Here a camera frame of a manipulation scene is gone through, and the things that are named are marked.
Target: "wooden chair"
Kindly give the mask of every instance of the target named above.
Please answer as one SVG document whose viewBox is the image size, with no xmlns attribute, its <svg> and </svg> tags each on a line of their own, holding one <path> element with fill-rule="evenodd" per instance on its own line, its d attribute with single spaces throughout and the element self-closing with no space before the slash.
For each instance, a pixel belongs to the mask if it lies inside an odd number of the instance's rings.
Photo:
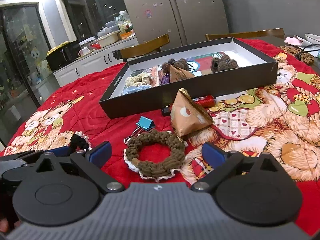
<svg viewBox="0 0 320 240">
<path fill-rule="evenodd" d="M 205 37 L 207 41 L 222 39 L 222 38 L 257 38 L 257 37 L 266 37 L 266 36 L 275 36 L 281 39 L 284 39 L 284 30 L 283 28 L 257 31 L 257 32 L 245 32 L 245 33 L 229 33 L 229 34 L 206 34 Z"/>
<path fill-rule="evenodd" d="M 168 43 L 170 43 L 169 35 L 165 34 L 154 40 L 133 47 L 115 50 L 113 56 L 117 59 L 123 59 L 123 62 L 127 62 L 128 58 L 140 57 L 153 51 L 160 52 L 160 48 Z"/>
</svg>

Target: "blue gripper pad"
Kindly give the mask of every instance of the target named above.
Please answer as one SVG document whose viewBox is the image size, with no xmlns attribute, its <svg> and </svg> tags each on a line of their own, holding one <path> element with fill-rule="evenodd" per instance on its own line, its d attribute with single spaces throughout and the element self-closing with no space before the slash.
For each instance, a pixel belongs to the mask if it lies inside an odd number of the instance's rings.
<svg viewBox="0 0 320 240">
<path fill-rule="evenodd" d="M 213 169 L 226 162 L 227 153 L 210 142 L 205 142 L 202 146 L 202 157 Z"/>
<path fill-rule="evenodd" d="M 96 165 L 98 168 L 101 168 L 105 163 L 110 159 L 112 154 L 111 143 L 105 141 L 99 144 L 97 147 L 86 152 L 85 158 Z"/>
</svg>

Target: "white bowl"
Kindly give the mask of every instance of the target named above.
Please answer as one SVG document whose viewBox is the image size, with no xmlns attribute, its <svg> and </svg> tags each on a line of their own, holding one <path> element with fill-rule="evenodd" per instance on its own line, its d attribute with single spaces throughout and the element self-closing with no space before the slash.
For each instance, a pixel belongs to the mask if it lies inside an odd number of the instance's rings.
<svg viewBox="0 0 320 240">
<path fill-rule="evenodd" d="M 306 33 L 304 36 L 306 37 L 306 40 L 311 42 L 312 44 L 320 44 L 320 36 L 310 33 Z"/>
<path fill-rule="evenodd" d="M 119 41 L 119 35 L 118 35 L 119 32 L 120 31 L 109 33 L 107 35 L 104 35 L 104 36 L 98 38 L 98 42 L 99 42 L 100 46 L 103 48 L 105 46 L 108 46 L 110 44 L 113 44 L 113 43 Z"/>
</svg>

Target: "brown paper bag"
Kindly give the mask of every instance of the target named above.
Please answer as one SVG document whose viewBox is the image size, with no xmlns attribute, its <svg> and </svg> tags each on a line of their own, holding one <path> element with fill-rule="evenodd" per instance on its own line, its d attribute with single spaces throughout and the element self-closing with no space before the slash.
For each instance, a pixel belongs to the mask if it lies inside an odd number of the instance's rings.
<svg viewBox="0 0 320 240">
<path fill-rule="evenodd" d="M 184 88 L 178 90 L 170 116 L 171 125 L 179 137 L 201 130 L 213 123 L 208 112 L 194 103 Z"/>
<path fill-rule="evenodd" d="M 195 75 L 189 71 L 174 67 L 172 65 L 170 66 L 170 83 L 193 77 L 195 77 Z"/>
</svg>

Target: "white crochet trim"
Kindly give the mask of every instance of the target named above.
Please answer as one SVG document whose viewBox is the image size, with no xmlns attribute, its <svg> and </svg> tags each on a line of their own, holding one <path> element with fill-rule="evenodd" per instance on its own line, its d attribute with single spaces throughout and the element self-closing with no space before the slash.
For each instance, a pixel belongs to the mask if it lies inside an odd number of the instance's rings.
<svg viewBox="0 0 320 240">
<path fill-rule="evenodd" d="M 168 176 L 162 176 L 162 177 L 159 177 L 159 178 L 145 177 L 145 176 L 143 176 L 141 171 L 128 160 L 127 155 L 125 155 L 125 150 L 126 149 L 123 150 L 123 157 L 124 157 L 125 163 L 128 165 L 130 170 L 132 170 L 132 171 L 134 171 L 136 173 L 139 173 L 141 179 L 154 179 L 155 182 L 159 183 L 161 179 L 171 179 L 171 178 L 173 178 L 175 176 L 175 174 L 174 174 L 175 171 L 181 172 L 180 169 L 172 169 L 172 170 L 170 170 L 171 175 L 168 175 Z"/>
</svg>

